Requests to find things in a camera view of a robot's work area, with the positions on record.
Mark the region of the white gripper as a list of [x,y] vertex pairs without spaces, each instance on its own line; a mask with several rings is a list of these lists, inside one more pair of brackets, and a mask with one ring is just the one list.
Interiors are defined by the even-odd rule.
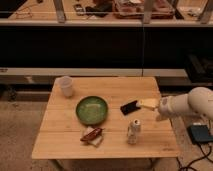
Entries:
[[136,106],[147,108],[150,110],[155,110],[157,108],[158,115],[156,117],[156,120],[163,121],[166,119],[171,119],[173,117],[171,99],[171,96],[163,97],[160,99],[160,101],[155,98],[140,99],[136,102]]

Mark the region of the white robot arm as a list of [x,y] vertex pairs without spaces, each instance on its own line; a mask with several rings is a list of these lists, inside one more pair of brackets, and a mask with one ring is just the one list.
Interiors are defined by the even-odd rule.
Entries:
[[157,110],[160,120],[179,116],[205,116],[213,121],[213,91],[206,87],[196,87],[188,93],[160,99],[140,99],[136,106]]

